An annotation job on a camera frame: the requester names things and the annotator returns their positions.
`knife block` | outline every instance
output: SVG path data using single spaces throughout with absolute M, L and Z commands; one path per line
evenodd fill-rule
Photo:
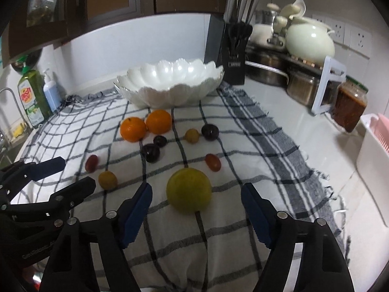
M 244 28 L 246 34 L 239 38 L 238 47 L 235 49 L 231 44 L 231 32 L 236 32 L 238 26 Z M 216 66 L 223 65 L 223 81 L 230 85 L 244 84 L 245 50 L 251 32 L 252 26 L 249 24 L 225 23 L 223 18 L 217 15 L 211 15 L 209 20 L 204 63 L 214 61 Z

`tangerine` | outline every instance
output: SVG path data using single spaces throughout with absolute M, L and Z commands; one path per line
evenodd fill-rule
M 153 134 L 164 134 L 172 128 L 172 116 L 165 110 L 155 110 L 147 117 L 146 125 Z
M 128 142 L 138 142 L 145 137 L 147 127 L 145 122 L 136 117 L 127 118 L 120 125 L 120 135 Z

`black robotic claw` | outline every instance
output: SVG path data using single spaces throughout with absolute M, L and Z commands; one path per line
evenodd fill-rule
M 134 197 L 117 211 L 100 219 L 79 222 L 67 220 L 50 254 L 40 286 L 41 292 L 100 291 L 90 243 L 98 243 L 106 279 L 112 292 L 140 291 L 122 247 L 127 247 L 141 227 L 152 200 L 152 189 L 143 183 Z
M 254 292 L 283 291 L 296 243 L 303 243 L 303 252 L 294 292 L 354 292 L 342 252 L 324 219 L 311 223 L 277 212 L 251 183 L 242 187 L 241 199 L 258 240 L 271 249 Z

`white teapot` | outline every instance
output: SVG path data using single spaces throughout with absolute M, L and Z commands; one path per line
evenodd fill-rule
M 290 54 L 323 65 L 326 56 L 335 55 L 333 33 L 328 25 L 308 17 L 291 16 L 291 26 L 286 31 L 285 45 Z

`glass jar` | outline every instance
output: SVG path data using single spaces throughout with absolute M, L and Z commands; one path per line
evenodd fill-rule
M 346 81 L 338 86 L 332 118 L 347 132 L 352 132 L 367 106 L 368 89 L 346 76 Z

